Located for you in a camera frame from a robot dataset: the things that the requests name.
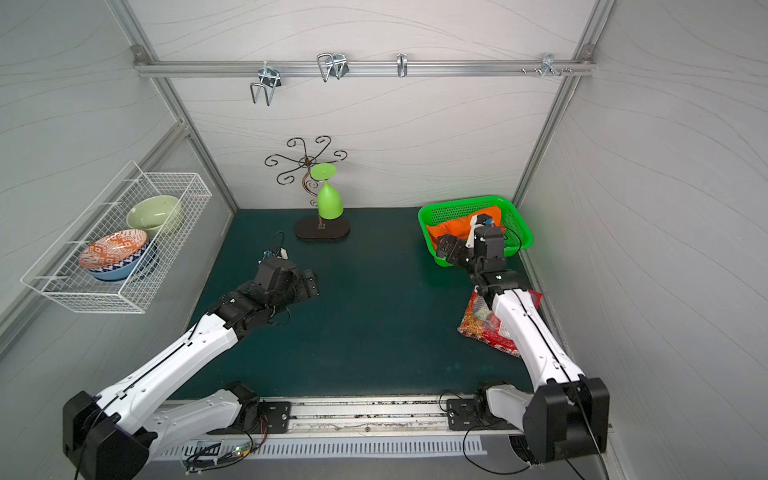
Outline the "orange shorts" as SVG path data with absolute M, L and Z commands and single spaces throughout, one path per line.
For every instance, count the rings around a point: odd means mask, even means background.
M 501 223 L 502 216 L 500 208 L 497 206 L 491 206 L 474 211 L 471 214 L 463 217 L 446 220 L 436 226 L 427 226 L 426 231 L 428 243 L 433 247 L 434 250 L 437 250 L 438 238 L 443 235 L 450 234 L 458 237 L 459 239 L 467 240 L 470 236 L 470 231 L 473 225 L 472 218 L 476 215 L 487 215 L 491 217 L 494 221 L 494 224 L 499 226 L 503 233 L 506 232 L 506 228 Z

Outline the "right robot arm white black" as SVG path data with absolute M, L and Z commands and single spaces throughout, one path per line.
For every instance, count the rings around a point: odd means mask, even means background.
M 510 334 L 531 379 L 531 393 L 509 384 L 482 394 L 486 410 L 519 428 L 539 463 L 569 461 L 606 452 L 610 394 L 566 354 L 540 317 L 531 293 L 507 267 L 504 234 L 485 221 L 471 228 L 472 240 L 446 234 L 437 256 L 464 268 L 500 326 Z

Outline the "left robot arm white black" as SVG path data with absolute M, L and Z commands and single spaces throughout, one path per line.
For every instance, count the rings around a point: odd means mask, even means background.
M 282 257 L 263 260 L 254 279 L 222 296 L 176 341 L 96 395 L 63 407 L 63 452 L 82 479 L 132 479 L 156 455 L 221 429 L 250 434 L 263 424 L 259 396 L 240 382 L 180 407 L 163 403 L 223 352 L 319 294 L 317 277 Z

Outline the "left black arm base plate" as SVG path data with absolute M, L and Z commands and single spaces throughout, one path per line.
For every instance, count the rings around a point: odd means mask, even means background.
M 288 401 L 250 402 L 241 408 L 227 432 L 284 434 L 288 431 L 292 404 Z

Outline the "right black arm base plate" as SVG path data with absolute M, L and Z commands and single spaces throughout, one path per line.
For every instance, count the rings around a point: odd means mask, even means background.
M 470 429 L 491 429 L 499 420 L 490 414 L 485 403 L 476 398 L 451 398 L 445 401 L 445 412 L 449 429 L 467 431 Z

